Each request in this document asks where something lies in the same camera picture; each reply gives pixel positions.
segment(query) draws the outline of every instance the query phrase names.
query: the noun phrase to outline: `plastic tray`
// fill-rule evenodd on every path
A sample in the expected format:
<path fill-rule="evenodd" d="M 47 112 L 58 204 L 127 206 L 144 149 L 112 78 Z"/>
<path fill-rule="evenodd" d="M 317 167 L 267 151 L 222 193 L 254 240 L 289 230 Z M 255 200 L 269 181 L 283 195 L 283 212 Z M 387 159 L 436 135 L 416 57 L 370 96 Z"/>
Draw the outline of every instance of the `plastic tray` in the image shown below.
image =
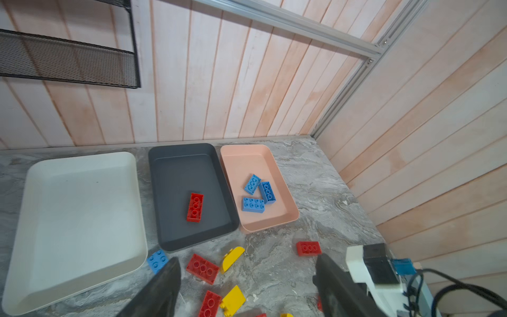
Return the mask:
<path fill-rule="evenodd" d="M 36 163 L 26 177 L 2 300 L 20 315 L 138 269 L 146 260 L 134 156 Z"/>
<path fill-rule="evenodd" d="M 149 160 L 162 249 L 174 252 L 238 228 L 236 206 L 211 144 L 155 147 Z M 187 221 L 191 193 L 204 195 L 200 222 Z"/>
<path fill-rule="evenodd" d="M 238 208 L 241 231 L 252 233 L 299 218 L 298 207 L 269 147 L 262 144 L 226 145 L 220 149 L 220 154 Z M 266 205 L 266 210 L 262 214 L 241 210 L 243 196 L 262 199 L 259 189 L 256 189 L 253 196 L 244 190 L 252 174 L 259 176 L 262 182 L 269 181 L 276 197 L 276 202 Z"/>

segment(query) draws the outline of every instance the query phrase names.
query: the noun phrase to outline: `dark gray tray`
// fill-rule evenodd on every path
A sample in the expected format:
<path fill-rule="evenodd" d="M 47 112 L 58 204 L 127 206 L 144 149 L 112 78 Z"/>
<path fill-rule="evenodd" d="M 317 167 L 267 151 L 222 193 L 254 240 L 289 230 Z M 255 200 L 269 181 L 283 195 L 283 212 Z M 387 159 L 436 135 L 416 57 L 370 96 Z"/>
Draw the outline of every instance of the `dark gray tray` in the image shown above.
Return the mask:
<path fill-rule="evenodd" d="M 178 251 L 238 228 L 236 204 L 211 144 L 155 147 L 148 157 L 162 249 Z M 204 195 L 199 223 L 187 221 L 191 193 Z"/>

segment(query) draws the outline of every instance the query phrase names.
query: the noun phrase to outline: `blue block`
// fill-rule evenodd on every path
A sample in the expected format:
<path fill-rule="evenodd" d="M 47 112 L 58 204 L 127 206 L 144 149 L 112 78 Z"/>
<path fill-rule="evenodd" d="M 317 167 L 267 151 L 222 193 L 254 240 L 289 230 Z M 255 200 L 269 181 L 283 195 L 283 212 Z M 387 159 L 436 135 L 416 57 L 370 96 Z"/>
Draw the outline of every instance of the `blue block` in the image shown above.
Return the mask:
<path fill-rule="evenodd" d="M 264 201 L 257 198 L 243 197 L 243 208 L 241 210 L 262 214 L 264 212 Z"/>
<path fill-rule="evenodd" d="M 260 182 L 261 182 L 260 177 L 254 174 L 248 181 L 248 184 L 246 184 L 245 192 L 247 192 L 250 195 L 253 195 Z"/>
<path fill-rule="evenodd" d="M 414 275 L 415 268 L 410 259 L 392 259 L 391 260 L 394 269 L 398 275 Z"/>
<path fill-rule="evenodd" d="M 262 182 L 259 186 L 259 190 L 261 191 L 262 198 L 264 198 L 266 205 L 276 202 L 275 194 L 273 194 L 269 182 Z"/>
<path fill-rule="evenodd" d="M 148 265 L 150 266 L 150 269 L 152 269 L 153 273 L 157 274 L 168 261 L 164 251 L 160 249 L 148 257 L 146 262 L 148 262 Z"/>

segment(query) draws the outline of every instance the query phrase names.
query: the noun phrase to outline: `yellow block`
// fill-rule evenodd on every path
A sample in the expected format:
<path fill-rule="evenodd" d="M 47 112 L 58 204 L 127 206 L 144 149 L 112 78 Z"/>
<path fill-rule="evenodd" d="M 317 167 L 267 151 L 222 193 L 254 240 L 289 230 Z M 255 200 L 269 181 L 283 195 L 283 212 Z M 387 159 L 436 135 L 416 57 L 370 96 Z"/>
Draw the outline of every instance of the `yellow block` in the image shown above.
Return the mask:
<path fill-rule="evenodd" d="M 224 297 L 220 303 L 220 308 L 223 308 L 225 317 L 231 317 L 238 309 L 245 303 L 246 298 L 243 293 L 236 285 L 231 291 Z"/>
<path fill-rule="evenodd" d="M 236 262 L 237 259 L 245 252 L 245 249 L 237 246 L 234 249 L 231 249 L 229 253 L 224 256 L 224 261 L 222 262 L 222 266 L 220 267 L 220 273 L 224 274 L 227 270 Z"/>

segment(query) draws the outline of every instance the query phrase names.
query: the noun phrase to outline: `red lego brick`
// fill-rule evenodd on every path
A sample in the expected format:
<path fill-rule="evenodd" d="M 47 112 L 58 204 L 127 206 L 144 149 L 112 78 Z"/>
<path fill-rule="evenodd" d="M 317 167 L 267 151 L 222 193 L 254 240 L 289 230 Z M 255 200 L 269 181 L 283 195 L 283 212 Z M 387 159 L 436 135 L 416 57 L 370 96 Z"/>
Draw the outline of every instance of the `red lego brick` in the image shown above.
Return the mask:
<path fill-rule="evenodd" d="M 320 296 L 318 297 L 318 301 L 317 301 L 317 309 L 320 311 L 323 311 L 322 310 L 322 301 L 320 300 Z"/>
<path fill-rule="evenodd" d="M 311 257 L 322 254 L 317 241 L 301 241 L 296 244 L 296 247 L 298 248 L 298 255 L 300 257 Z"/>
<path fill-rule="evenodd" d="M 190 195 L 189 212 L 187 213 L 187 221 L 199 222 L 201 221 L 202 202 L 204 195 L 192 193 Z"/>
<path fill-rule="evenodd" d="M 219 267 L 194 254 L 187 265 L 187 272 L 194 274 L 206 283 L 213 285 L 219 273 Z"/>
<path fill-rule="evenodd" d="M 204 296 L 204 300 L 202 301 L 199 317 L 215 317 L 216 312 L 219 310 L 221 300 L 221 296 L 207 291 L 206 296 Z"/>

